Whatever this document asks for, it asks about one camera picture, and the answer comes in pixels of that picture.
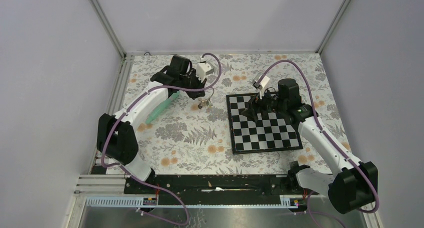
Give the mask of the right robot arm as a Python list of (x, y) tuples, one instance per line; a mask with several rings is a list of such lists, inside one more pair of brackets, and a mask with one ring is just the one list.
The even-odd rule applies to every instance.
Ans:
[(286, 186), (291, 193), (304, 189), (325, 195), (341, 214), (379, 204), (378, 169), (372, 162), (362, 162), (338, 142), (321, 123), (314, 107), (302, 102), (294, 79), (278, 81), (278, 90), (268, 90), (267, 81), (254, 81), (255, 94), (242, 111), (248, 120), (258, 122), (259, 116), (280, 115), (320, 154), (331, 174), (315, 171), (307, 165), (292, 164)]

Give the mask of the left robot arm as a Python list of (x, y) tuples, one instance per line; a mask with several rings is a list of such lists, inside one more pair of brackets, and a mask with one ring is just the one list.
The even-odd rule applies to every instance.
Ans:
[(99, 118), (96, 147), (101, 152), (101, 163), (109, 167), (105, 158), (114, 160), (137, 178), (135, 185), (142, 193), (153, 191), (152, 168), (138, 155), (136, 130), (159, 105), (180, 90), (192, 99), (205, 96), (207, 75), (213, 72), (213, 66), (206, 61), (193, 65), (190, 59), (174, 55), (169, 65), (150, 78), (139, 96), (113, 115), (103, 114)]

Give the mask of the silver keyring with clips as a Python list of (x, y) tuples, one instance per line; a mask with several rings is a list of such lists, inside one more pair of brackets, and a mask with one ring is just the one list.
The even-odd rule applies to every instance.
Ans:
[(210, 106), (211, 104), (212, 104), (212, 102), (211, 102), (211, 98), (212, 98), (212, 96), (214, 95), (214, 93), (215, 93), (215, 89), (214, 88), (211, 88), (211, 90), (212, 90), (212, 93), (207, 97), (207, 98), (204, 98), (204, 99), (199, 99), (199, 103), (198, 103), (198, 105), (197, 105), (197, 107), (199, 108), (199, 109), (202, 109), (202, 108), (204, 108), (204, 107), (208, 107), (208, 106)]

